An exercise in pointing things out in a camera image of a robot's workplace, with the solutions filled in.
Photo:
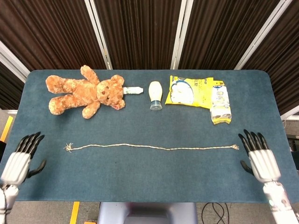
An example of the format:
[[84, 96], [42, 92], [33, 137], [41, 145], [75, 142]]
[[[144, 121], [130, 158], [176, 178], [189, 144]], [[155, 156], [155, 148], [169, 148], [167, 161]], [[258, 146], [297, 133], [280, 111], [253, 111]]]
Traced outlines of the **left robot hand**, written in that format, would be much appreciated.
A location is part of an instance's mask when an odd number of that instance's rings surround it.
[[16, 150], [9, 156], [0, 180], [4, 185], [20, 186], [26, 179], [39, 174], [46, 166], [42, 160], [38, 168], [31, 170], [30, 164], [39, 143], [44, 139], [40, 132], [24, 136], [18, 143]]

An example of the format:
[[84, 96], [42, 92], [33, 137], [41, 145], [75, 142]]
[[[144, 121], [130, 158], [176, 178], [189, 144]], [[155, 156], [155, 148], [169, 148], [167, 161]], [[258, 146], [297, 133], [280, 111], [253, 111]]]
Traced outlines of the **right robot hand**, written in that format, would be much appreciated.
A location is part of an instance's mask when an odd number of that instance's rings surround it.
[[281, 173], [266, 138], [261, 133], [249, 132], [246, 129], [243, 131], [244, 134], [240, 133], [238, 136], [242, 141], [250, 165], [241, 160], [242, 168], [263, 184], [277, 182], [281, 177]]

